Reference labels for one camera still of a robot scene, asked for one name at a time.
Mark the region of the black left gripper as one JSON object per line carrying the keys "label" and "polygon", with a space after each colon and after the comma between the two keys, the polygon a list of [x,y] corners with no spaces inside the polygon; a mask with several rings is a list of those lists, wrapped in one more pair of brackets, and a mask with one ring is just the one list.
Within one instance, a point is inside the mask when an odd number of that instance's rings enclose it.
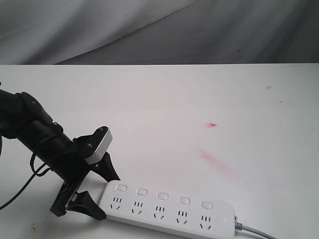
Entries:
{"label": "black left gripper", "polygon": [[73,211],[90,216],[98,221],[107,218],[105,212],[94,202],[88,191],[77,192],[87,174],[91,171],[100,175],[107,182],[120,181],[111,157],[105,152],[102,159],[88,165],[81,156],[81,149],[89,135],[65,141],[60,136],[49,141],[51,149],[56,149],[49,159],[49,168],[63,179],[59,193],[50,211],[60,217],[67,211]]}

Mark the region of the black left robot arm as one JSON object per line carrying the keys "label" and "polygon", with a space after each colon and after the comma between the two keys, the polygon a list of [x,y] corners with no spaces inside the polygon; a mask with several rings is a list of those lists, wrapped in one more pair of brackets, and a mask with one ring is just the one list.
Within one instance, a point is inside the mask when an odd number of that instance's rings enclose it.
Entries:
{"label": "black left robot arm", "polygon": [[51,170],[63,180],[50,208],[53,214],[60,217],[74,211],[99,221],[106,218],[88,191],[77,190],[90,171],[107,182],[119,179],[107,152],[113,139],[107,126],[99,127],[93,134],[70,139],[33,96],[1,90],[0,136],[18,139],[32,152],[32,178],[42,177]]}

